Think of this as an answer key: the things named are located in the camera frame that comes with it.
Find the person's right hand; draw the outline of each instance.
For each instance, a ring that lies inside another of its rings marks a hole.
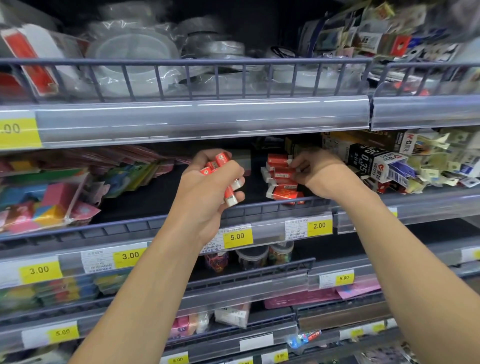
[[[303,171],[296,173],[293,180],[304,184],[314,194],[323,198],[338,201],[345,188],[352,183],[360,182],[360,179],[340,158],[325,149],[303,150],[293,159],[290,167],[300,168]]]

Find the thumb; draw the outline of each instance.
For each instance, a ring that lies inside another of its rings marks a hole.
[[[218,168],[215,173],[209,175],[210,180],[222,188],[227,188],[234,180],[243,176],[244,169],[234,160]]]
[[[309,173],[295,173],[292,176],[292,179],[299,184],[304,184],[305,185],[310,180],[310,174]]]

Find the person's left hand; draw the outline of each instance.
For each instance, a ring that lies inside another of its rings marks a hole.
[[[201,249],[210,242],[220,227],[220,216],[228,207],[224,202],[225,190],[239,179],[243,185],[244,170],[231,160],[215,173],[204,175],[200,170],[223,149],[207,149],[197,153],[191,165],[183,172],[180,184],[165,224],[175,224],[183,233],[198,242]],[[245,199],[243,192],[235,192],[238,202]]]

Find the stack of erasers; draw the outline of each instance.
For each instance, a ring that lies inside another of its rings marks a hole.
[[[294,173],[300,172],[298,168],[290,168],[292,156],[283,154],[269,154],[265,167],[261,168],[264,181],[268,183],[266,197],[272,200],[290,200],[303,197],[303,192],[297,191],[298,183],[291,178]]]
[[[215,156],[215,160],[212,160],[211,162],[207,162],[207,165],[205,168],[200,170],[201,173],[203,174],[210,174],[215,172],[218,168],[226,164],[230,160],[230,157],[227,155],[227,153],[222,152],[220,154],[217,154]],[[235,197],[235,194],[233,191],[236,191],[241,187],[241,183],[239,180],[233,181],[233,183],[228,186],[228,188],[225,190],[225,203],[228,205],[228,207],[232,207],[233,205],[236,205],[238,203],[237,198]]]

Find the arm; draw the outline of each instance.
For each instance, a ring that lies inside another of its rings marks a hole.
[[[402,333],[424,364],[474,363],[480,356],[480,296],[444,265],[380,197],[325,150],[302,152],[295,179],[336,200],[357,229]]]
[[[199,172],[221,151],[200,152],[185,170],[167,220],[70,364],[158,364],[198,254],[220,226],[224,191],[244,182],[235,161]]]

